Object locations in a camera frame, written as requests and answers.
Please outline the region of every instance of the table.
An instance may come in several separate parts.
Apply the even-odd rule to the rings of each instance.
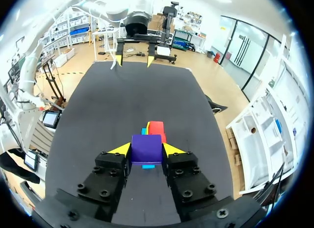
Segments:
[[[218,125],[193,74],[184,68],[95,62],[72,94],[48,159],[46,195],[76,196],[96,156],[131,141],[148,121],[163,121],[167,142],[192,151],[217,198],[232,196],[230,165]],[[180,222],[161,166],[132,166],[113,223],[152,226]]]
[[[96,35],[104,35],[104,52],[116,52],[117,51],[117,33],[119,28],[113,28],[112,30],[104,30],[104,31],[97,31],[93,33],[93,42],[94,42],[94,54],[95,54],[95,61],[97,61],[97,51],[96,51],[96,42],[95,36]],[[108,44],[108,37],[112,34],[112,48]]]

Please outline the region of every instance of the floor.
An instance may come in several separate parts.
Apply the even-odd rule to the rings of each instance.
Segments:
[[[101,41],[96,42],[97,52],[103,51],[103,48],[99,46],[102,44]],[[77,84],[80,82],[81,78],[84,76],[85,72],[92,65],[95,60],[94,56],[94,47],[93,44],[89,46],[88,43],[74,45],[75,56],[67,61],[62,67],[57,70],[53,70],[53,75],[56,77],[56,82],[59,85],[61,92],[64,93],[64,96],[67,100],[70,99],[73,91],[75,90]],[[126,50],[130,48],[134,51],[127,53]],[[126,61],[139,61],[147,62],[147,56],[138,57],[130,56],[130,54],[136,54],[138,52],[143,52],[147,55],[148,46],[146,44],[127,44],[125,45],[125,54],[124,62]],[[213,59],[208,58],[204,54],[195,53],[191,51],[181,51],[173,49],[171,55],[178,55],[175,66],[189,68],[200,87],[202,88],[204,94],[209,96],[212,101],[228,106],[228,109],[215,115],[216,121],[218,123],[220,132],[222,134],[224,144],[226,147],[227,155],[230,162],[233,186],[234,186],[234,198],[240,197],[239,191],[244,189],[244,178],[243,178],[243,169],[242,166],[235,165],[235,155],[239,154],[238,150],[232,150],[230,142],[226,133],[226,126],[244,109],[248,104],[246,97],[243,95],[242,91],[239,89],[237,84],[234,82],[232,77],[217,63],[213,62]],[[97,55],[98,61],[112,61],[110,55]],[[157,59],[154,63],[164,64],[164,65],[173,65],[170,64],[167,60]],[[49,87],[45,77],[40,72],[36,73],[37,84],[40,88],[35,87],[34,93],[38,94],[40,91],[44,95],[51,99],[53,92]],[[23,162],[19,158],[14,157],[14,160],[21,166],[25,167]],[[13,175],[10,172],[5,172],[10,188],[13,191],[19,193],[19,195],[25,200],[29,206],[33,204],[26,198],[25,194],[20,189],[20,182],[22,181],[19,177]],[[31,188],[40,197],[45,196],[44,183],[35,185],[29,183]]]

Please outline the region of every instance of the cardboard box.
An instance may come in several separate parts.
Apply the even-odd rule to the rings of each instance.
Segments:
[[[149,30],[162,30],[162,23],[163,23],[164,16],[162,15],[153,15],[152,20],[148,23],[147,29]],[[170,24],[170,33],[174,33],[175,25],[173,23]]]
[[[240,156],[240,154],[236,154],[236,155],[235,155],[235,165],[236,165],[236,166],[242,165],[242,161],[241,161],[241,156]]]
[[[228,139],[231,139],[231,138],[235,137],[234,132],[233,132],[231,127],[226,129],[226,132],[227,132]]]
[[[233,149],[233,150],[239,149],[238,146],[237,146],[235,138],[231,138],[231,139],[229,139],[229,141],[230,141],[230,144],[231,144],[231,149]]]

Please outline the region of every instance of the white wall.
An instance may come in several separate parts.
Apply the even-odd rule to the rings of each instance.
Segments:
[[[163,7],[170,6],[171,1],[179,2],[179,6],[183,6],[185,11],[193,11],[203,16],[200,31],[206,34],[205,50],[210,50],[219,31],[220,11],[202,0],[155,0],[154,14],[162,12]]]

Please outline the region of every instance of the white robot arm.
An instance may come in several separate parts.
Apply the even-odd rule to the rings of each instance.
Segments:
[[[11,126],[10,130],[7,124],[0,125],[0,147],[2,149],[0,152],[19,146],[24,152],[28,152],[31,144],[44,153],[49,152],[53,134],[39,121],[40,109],[45,106],[45,100],[33,94],[36,67],[43,50],[41,37],[69,7],[79,9],[94,18],[103,19],[118,27],[120,22],[126,18],[128,9],[107,12],[105,5],[106,3],[98,0],[68,0],[33,24],[21,47],[21,54],[25,54],[26,59],[20,72],[17,101],[10,100],[0,83],[0,97],[8,113],[6,122]]]

